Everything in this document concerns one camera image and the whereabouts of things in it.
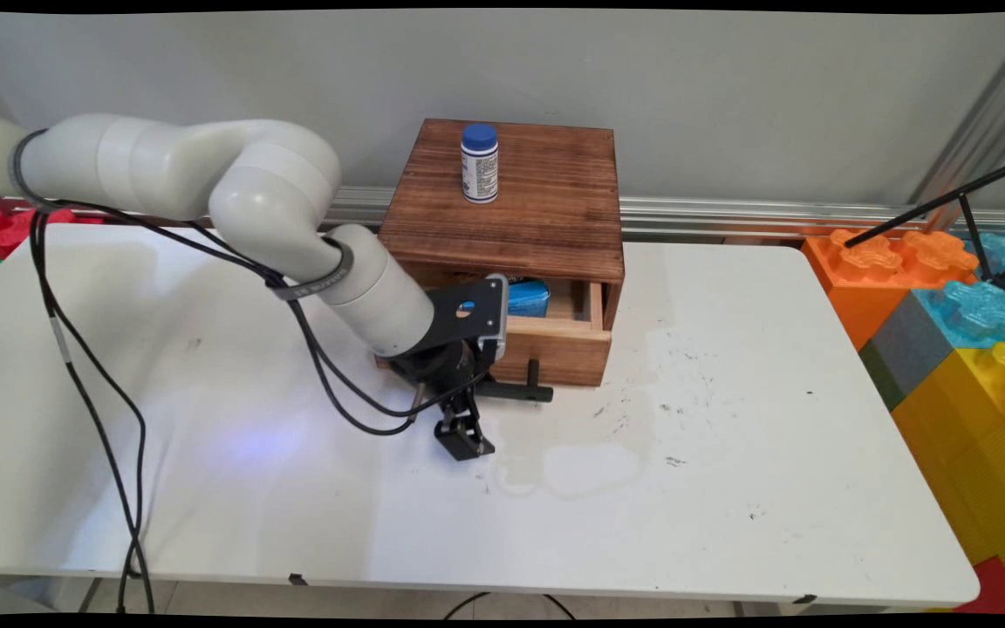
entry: blue lego block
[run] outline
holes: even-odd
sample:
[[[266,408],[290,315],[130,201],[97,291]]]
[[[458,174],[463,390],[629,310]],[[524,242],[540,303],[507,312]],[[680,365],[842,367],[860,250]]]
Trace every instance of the blue lego block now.
[[[989,349],[1005,342],[1005,291],[978,281],[950,281],[941,290],[910,290],[870,345],[894,387],[909,396],[954,349]]]
[[[988,266],[992,274],[1005,270],[1005,234],[980,234],[980,243],[988,256]],[[972,241],[966,243],[965,249],[972,254],[978,254]],[[976,267],[977,277],[982,277],[982,267]]]
[[[985,281],[945,283],[944,289],[914,290],[945,338],[957,349],[990,349],[1005,342],[1005,290]]]

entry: gray lego block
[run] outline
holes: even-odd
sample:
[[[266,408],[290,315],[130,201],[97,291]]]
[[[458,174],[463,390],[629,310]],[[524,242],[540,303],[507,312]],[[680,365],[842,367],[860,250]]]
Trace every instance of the gray lego block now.
[[[910,290],[870,338],[903,398],[953,353],[952,343],[918,298]]]

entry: white bottle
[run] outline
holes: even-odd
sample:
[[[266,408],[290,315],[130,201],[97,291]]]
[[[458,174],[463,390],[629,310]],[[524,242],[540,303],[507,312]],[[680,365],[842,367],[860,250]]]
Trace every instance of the white bottle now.
[[[459,141],[463,163],[463,198],[487,203],[499,193],[499,143],[489,124],[469,124]]]

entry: white robotic arm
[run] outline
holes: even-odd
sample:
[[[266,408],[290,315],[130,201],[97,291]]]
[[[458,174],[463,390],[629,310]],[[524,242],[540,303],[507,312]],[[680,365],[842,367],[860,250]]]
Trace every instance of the white robotic arm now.
[[[0,119],[0,195],[27,132]],[[176,127],[122,116],[75,116],[33,138],[25,184],[43,198],[173,220],[211,215],[235,250],[299,283],[340,266],[318,227],[340,187],[340,159],[312,131],[271,120]],[[343,279],[318,294],[382,357],[405,353],[433,320],[429,297],[367,228],[328,232],[352,251]]]

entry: black cable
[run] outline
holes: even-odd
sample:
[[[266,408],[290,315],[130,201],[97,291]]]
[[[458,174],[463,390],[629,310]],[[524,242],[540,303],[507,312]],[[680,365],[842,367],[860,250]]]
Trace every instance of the black cable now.
[[[276,271],[272,270],[270,267],[261,265],[261,263],[259,263],[258,261],[254,261],[254,259],[250,259],[246,255],[239,253],[238,250],[235,250],[235,248],[232,248],[220,238],[215,237],[215,235],[211,234],[211,232],[207,231],[207,229],[204,229],[203,226],[198,225],[198,223],[187,222],[187,224],[190,227],[200,232],[201,235],[204,235],[204,237],[214,242],[215,245],[220,246],[221,248],[227,250],[231,254],[221,253],[221,251],[219,250],[215,250],[212,249],[211,247],[201,245],[200,242],[195,242],[188,238],[184,238],[182,237],[182,235],[173,234],[173,232],[170,230],[157,227],[156,225],[152,225],[152,223],[148,222],[147,220],[136,217],[135,215],[127,214],[127,212],[117,210],[116,208],[99,206],[99,204],[82,203],[82,202],[71,202],[70,204],[75,204],[76,206],[87,207],[90,209],[96,209],[99,211],[107,212],[107,214],[115,215],[116,218],[123,219],[126,222],[135,223],[135,225],[145,227],[148,230],[156,232],[156,234],[163,235],[163,237],[170,238],[172,240],[183,243],[183,245],[185,246],[189,246],[195,248],[196,250],[200,250],[201,253],[211,254],[212,257],[222,259],[223,261],[230,261],[232,263],[235,263],[235,265],[241,267],[246,267],[247,270],[252,271],[252,273],[258,274],[259,277],[261,277],[269,287],[284,287],[287,285],[287,283],[284,282],[282,274],[276,273]],[[95,428],[99,432],[100,441],[103,441],[105,452],[107,452],[108,454],[108,461],[112,465],[112,472],[116,476],[116,487],[119,488],[120,498],[123,501],[124,513],[125,515],[128,516],[128,527],[129,531],[131,532],[131,546],[129,546],[127,552],[127,559],[124,560],[123,564],[123,576],[120,579],[119,607],[117,607],[117,611],[125,612],[124,593],[125,589],[127,589],[128,576],[132,572],[131,558],[132,556],[137,556],[139,558],[139,566],[142,570],[142,579],[145,584],[145,589],[147,589],[148,605],[150,608],[150,612],[152,613],[155,612],[155,604],[153,604],[153,592],[150,585],[150,575],[149,575],[149,570],[147,568],[147,562],[145,562],[142,546],[139,540],[139,532],[141,529],[141,520],[142,520],[142,463],[143,463],[144,449],[145,449],[145,420],[142,414],[140,413],[139,409],[137,409],[135,403],[133,403],[133,401],[131,401],[131,399],[125,393],[125,391],[123,391],[123,389],[119,387],[119,385],[117,385],[115,379],[111,378],[111,375],[107,373],[107,370],[105,370],[104,367],[100,365],[98,359],[96,359],[95,356],[91,353],[90,349],[87,347],[87,343],[83,342],[83,338],[80,337],[80,335],[76,332],[75,327],[73,327],[71,325],[71,322],[68,321],[66,317],[64,317],[63,310],[60,309],[59,303],[56,302],[56,297],[53,296],[52,294],[51,286],[49,286],[48,279],[47,277],[45,277],[44,273],[43,236],[44,236],[44,227],[45,225],[47,225],[47,223],[48,223],[48,216],[43,214],[43,212],[36,212],[35,217],[33,217],[33,222],[30,225],[30,237],[31,237],[30,245],[33,253],[33,265],[35,265],[36,271],[38,271],[38,280],[41,285],[41,291],[43,291],[43,298],[45,300],[45,309],[48,310],[50,319],[59,318],[64,323],[64,326],[68,329],[69,334],[71,334],[72,338],[76,339],[76,343],[79,343],[79,346],[82,347],[83,352],[87,355],[92,365],[95,366],[95,369],[99,371],[99,374],[103,375],[106,381],[108,381],[109,385],[111,385],[112,388],[115,388],[116,392],[119,393],[119,396],[123,398],[125,402],[128,403],[129,408],[132,409],[133,413],[135,413],[137,417],[137,420],[139,420],[139,425],[141,428],[140,430],[141,436],[139,442],[139,456],[137,456],[137,469],[136,469],[137,509],[136,509],[135,520],[132,520],[131,517],[129,516],[129,501],[127,500],[127,493],[125,493],[125,489],[123,487],[123,475],[119,472],[119,466],[117,465],[117,462],[115,460],[115,454],[113,454],[113,452],[111,451],[111,446],[110,443],[108,442],[107,432],[105,432],[103,428],[103,424],[99,421],[98,414],[95,413],[94,406],[91,405],[90,398],[87,396],[87,391],[83,389],[82,383],[79,381],[79,378],[76,377],[75,367],[72,367],[70,362],[66,362],[66,367],[69,370],[69,374],[71,374],[73,382],[76,383],[76,390],[79,391],[80,397],[83,398],[84,405],[88,407],[89,413],[91,413],[92,421],[95,422]],[[483,373],[481,374],[474,375],[474,377],[471,378],[471,380],[469,380],[467,383],[464,383],[464,385],[455,387],[452,390],[446,391],[446,393],[439,394],[439,396],[436,396],[433,399],[430,399],[429,401],[420,403],[418,406],[415,406],[408,410],[398,411],[398,410],[388,409],[387,407],[382,406],[378,401],[372,399],[370,396],[367,396],[366,393],[363,393],[363,391],[360,390],[359,387],[357,387],[355,383],[352,382],[335,365],[335,363],[331,361],[330,358],[328,358],[328,355],[324,353],[324,349],[323,347],[321,347],[320,342],[316,340],[316,334],[313,334],[312,327],[308,325],[308,319],[305,318],[304,309],[300,307],[300,303],[296,302],[295,300],[291,300],[289,301],[289,308],[292,310],[292,313],[294,313],[296,323],[298,323],[298,327],[300,328],[301,334],[305,337],[305,341],[307,342],[308,345],[308,350],[310,350],[310,354],[312,355],[313,358],[313,365],[316,367],[316,373],[318,373],[319,375],[321,385],[324,386],[325,393],[328,395],[328,400],[332,402],[333,407],[335,407],[336,410],[339,411],[340,415],[343,416],[344,419],[347,419],[347,421],[350,422],[352,426],[355,426],[355,428],[362,430],[362,432],[364,433],[375,434],[375,436],[393,436],[396,433],[402,433],[404,432],[404,430],[407,430],[409,426],[413,425],[416,414],[421,413],[421,411],[423,410],[431,408],[431,406],[436,405],[436,403],[446,401],[447,399],[455,396],[455,394],[463,393],[464,390],[467,390],[477,385],[477,383],[480,380],[486,377],[486,371],[483,371]],[[368,405],[371,405],[376,410],[379,410],[380,413],[385,413],[388,414],[388,416],[393,416],[393,417],[406,417],[407,420],[404,421],[402,425],[396,426],[395,428],[392,429],[376,429],[372,428],[371,426],[364,425],[362,424],[362,422],[356,420],[356,418],[352,417],[352,414],[349,413],[346,408],[344,408],[342,403],[340,403],[340,399],[336,397],[335,390],[332,389],[332,383],[328,381],[328,376],[324,373],[324,367],[323,365],[321,365],[321,362],[327,363],[328,367],[330,367],[330,369],[332,370],[332,373],[335,374],[336,377],[338,377],[340,381],[347,386],[348,389],[351,389],[352,393],[355,393],[356,396],[359,396],[361,399],[366,401]]]
[[[459,603],[459,604],[455,605],[455,608],[453,608],[451,611],[447,612],[447,615],[444,616],[444,621],[452,619],[452,616],[455,615],[455,613],[459,612],[459,609],[461,609],[463,607],[466,607],[466,605],[469,605],[469,604],[473,603],[473,601],[478,600],[479,598],[482,598],[484,596],[489,596],[489,595],[490,595],[490,592],[475,593],[474,596],[471,596],[470,598],[467,598],[466,600],[463,600],[462,603]]]
[[[478,600],[479,598],[489,595],[491,595],[490,592],[475,593],[474,596],[471,596],[470,598],[463,600],[462,603],[455,605],[455,608],[447,612],[447,615],[444,616],[444,620],[447,621],[449,619],[452,619],[452,616],[455,615],[455,613],[459,612],[459,609],[466,607],[466,605],[473,603],[473,601]],[[550,600],[551,603],[558,605],[558,608],[561,609],[561,611],[563,611],[567,616],[569,616],[569,619],[571,620],[576,619],[576,616],[574,616],[573,613],[571,613],[569,609],[566,608],[566,605],[561,604],[561,600],[556,599],[554,596],[548,595],[548,593],[542,593],[542,597],[546,598],[547,600]]]
[[[558,608],[561,609],[561,611],[563,611],[567,616],[569,616],[569,619],[574,621],[576,620],[576,617],[573,615],[573,613],[570,613],[569,609],[566,609],[566,605],[561,604],[561,600],[556,599],[554,596],[548,595],[548,593],[543,593],[543,595],[546,596],[546,599],[550,600],[551,603],[558,605]]]
[[[31,240],[31,246],[36,246],[36,250],[38,250],[38,253],[40,254],[41,266],[39,273],[41,277],[40,281],[43,281],[44,286],[48,286],[48,277],[44,273],[44,228],[47,227],[47,215],[35,215],[30,223],[30,230],[32,233],[31,238],[33,238]],[[108,370],[104,369],[99,360],[94,354],[91,353],[91,349],[87,346],[87,343],[83,342],[83,338],[80,336],[78,331],[76,331],[76,327],[72,326],[72,323],[68,319],[67,315],[65,315],[60,308],[60,303],[56,301],[56,297],[53,296],[51,288],[48,289],[48,295],[53,310],[56,311],[56,317],[58,317],[64,327],[68,329],[68,333],[72,335],[72,338],[76,339],[76,343],[78,343],[80,348],[83,350],[83,353],[87,355],[88,361],[91,362],[91,365],[95,367],[95,370],[98,371],[104,380],[108,382],[108,385],[115,389],[116,393],[119,393],[119,396],[123,398],[123,401],[127,403],[129,409],[131,409],[132,413],[135,414],[136,420],[139,421],[139,450],[137,450],[136,462],[137,506],[135,515],[135,533],[138,534],[142,530],[142,468],[145,457],[145,446],[147,445],[147,422],[145,422],[139,407],[136,406],[135,402],[131,400],[127,393],[125,393],[123,387],[119,386],[119,383],[115,381],[115,378],[112,378],[111,375],[108,374]],[[131,545],[129,545],[127,549],[127,559],[123,562],[123,575],[119,579],[119,601],[117,601],[116,612],[125,612],[125,609],[127,609],[124,604],[125,598],[127,598],[127,579],[132,573],[131,558],[133,554],[135,554],[136,547],[136,542],[132,540]],[[143,583],[145,588],[147,588],[147,603],[148,605],[152,605],[153,590],[151,588],[149,578],[145,578]]]
[[[263,266],[259,262],[252,261],[252,259],[246,257],[246,255],[240,254],[239,251],[232,249],[230,246],[227,245],[226,242],[223,242],[223,240],[219,239],[218,237],[215,237],[215,235],[212,235],[210,231],[207,231],[207,229],[204,229],[204,227],[201,227],[200,225],[196,225],[196,223],[194,222],[185,222],[185,225],[189,225],[190,227],[195,228],[196,231],[199,231],[200,234],[206,235],[206,237],[209,238],[212,242],[219,243],[220,246],[227,247],[228,250],[234,251],[235,255],[238,255],[238,257],[235,257],[234,255],[230,254],[221,253],[221,251],[201,245],[200,242],[195,242],[188,238],[184,238],[182,237],[182,235],[177,235],[175,234],[175,232],[163,229],[161,227],[157,227],[156,225],[152,225],[152,223],[147,222],[147,220],[144,220],[143,218],[136,217],[136,215],[127,214],[127,212],[121,211],[113,207],[102,206],[102,204],[86,203],[86,202],[69,202],[69,204],[75,204],[75,206],[86,207],[89,209],[108,212],[108,214],[115,215],[116,218],[127,220],[127,222],[133,222],[136,225],[143,226],[147,229],[150,229],[153,232],[156,232],[156,234],[158,235],[163,235],[163,237],[179,241],[180,243],[183,243],[183,245],[190,246],[192,248],[195,248],[196,250],[202,251],[203,253],[211,254],[212,257],[223,259],[224,261],[230,261],[232,263],[236,263],[236,265],[246,267],[247,270],[250,270],[252,271],[252,273],[258,274],[260,277],[262,277],[262,279],[264,279],[264,281],[266,281],[267,285],[269,285],[270,287],[286,286],[286,282],[284,282],[282,274],[276,273],[276,271],[270,269],[270,267]],[[387,416],[390,417],[406,418],[406,417],[411,417],[414,414],[422,413],[422,411],[435,406],[436,403],[447,401],[447,399],[457,396],[457,394],[459,393],[463,393],[464,390],[477,385],[477,383],[479,383],[480,381],[482,381],[483,378],[486,377],[486,371],[483,371],[483,373],[475,375],[475,377],[471,378],[471,380],[469,380],[468,382],[463,383],[463,385],[459,385],[454,389],[444,391],[444,393],[438,394],[438,396],[431,398],[428,401],[423,401],[418,406],[414,406],[413,408],[407,410],[391,410],[390,408],[383,406],[382,403],[375,401],[374,398],[372,398],[371,396],[368,396],[368,394],[364,393],[362,389],[359,389],[359,387],[355,385],[355,382],[352,382],[351,379],[348,378],[347,375],[345,375],[343,371],[341,371],[340,368],[335,365],[335,362],[332,362],[331,359],[328,358],[328,354],[324,353],[324,347],[321,347],[321,344],[320,342],[318,342],[318,340],[316,340],[315,335],[312,335],[312,328],[308,325],[307,319],[305,319],[301,316],[298,318],[298,323],[301,327],[303,333],[307,329],[310,330],[308,331],[308,334],[305,334],[305,337],[307,337],[307,341],[310,342],[310,350],[314,351],[316,354],[319,355],[321,361],[324,361],[325,365],[328,365],[328,369],[332,371],[332,374],[335,374],[336,378],[338,378],[340,382],[343,382],[344,386],[347,386],[347,388],[350,389],[352,393],[355,393],[356,397],[359,397],[360,399],[365,401],[369,406],[371,406],[375,410],[380,411],[380,413],[386,414]],[[328,393],[332,394],[331,388],[327,387],[325,388],[325,391],[328,391]],[[344,414],[344,410],[342,410],[341,407],[338,407],[338,410],[340,410],[341,414]],[[352,422],[352,425],[358,424],[358,421],[355,421],[355,418],[347,420]]]
[[[149,612],[155,612],[155,600],[153,600],[153,590],[150,584],[149,570],[147,567],[147,562],[145,562],[145,557],[142,552],[141,544],[139,541],[139,533],[142,528],[142,468],[143,468],[143,458],[145,454],[145,438],[147,438],[147,425],[145,425],[145,419],[142,416],[141,411],[135,405],[135,402],[125,393],[123,387],[119,386],[119,383],[108,374],[107,369],[104,369],[99,360],[91,353],[90,347],[87,343],[83,341],[83,338],[76,331],[76,327],[72,326],[71,321],[68,319],[67,315],[64,313],[63,309],[60,307],[60,303],[56,301],[55,295],[52,293],[51,285],[48,283],[48,277],[45,274],[45,260],[44,260],[44,228],[48,225],[48,216],[44,214],[33,215],[30,223],[30,249],[33,257],[33,267],[35,267],[36,273],[38,274],[38,282],[41,288],[41,296],[43,297],[45,311],[49,315],[50,319],[59,319],[63,323],[64,327],[68,329],[68,333],[72,335],[73,339],[76,339],[76,343],[83,350],[83,353],[87,355],[88,361],[91,365],[95,367],[99,375],[106,380],[113,389],[119,393],[119,396],[123,398],[127,405],[139,421],[139,450],[137,450],[137,464],[136,464],[136,483],[137,483],[137,505],[136,505],[136,515],[133,521],[129,516],[129,501],[127,498],[127,490],[125,490],[123,485],[123,474],[119,472],[119,464],[116,462],[115,454],[111,449],[111,442],[108,439],[107,430],[104,429],[102,421],[99,421],[98,413],[95,412],[95,407],[92,406],[91,400],[87,395],[87,390],[83,388],[82,382],[80,382],[79,375],[76,374],[76,368],[72,366],[71,362],[64,362],[64,366],[68,369],[68,374],[70,375],[72,382],[76,385],[76,390],[79,391],[80,397],[83,398],[84,406],[87,406],[88,413],[91,414],[92,421],[95,422],[95,429],[99,433],[99,439],[104,445],[104,451],[108,454],[108,461],[112,467],[112,472],[116,476],[116,487],[119,488],[120,500],[123,501],[123,509],[125,515],[128,517],[129,532],[131,533],[131,545],[129,545],[127,551],[127,560],[124,561],[123,566],[123,577],[120,580],[119,587],[119,605],[116,608],[117,612],[125,612],[124,596],[125,588],[127,588],[127,577],[129,575],[129,566],[131,566],[131,556],[132,553],[136,553],[139,557],[139,565],[142,569],[143,583],[145,585],[145,591],[147,592],[147,605]]]

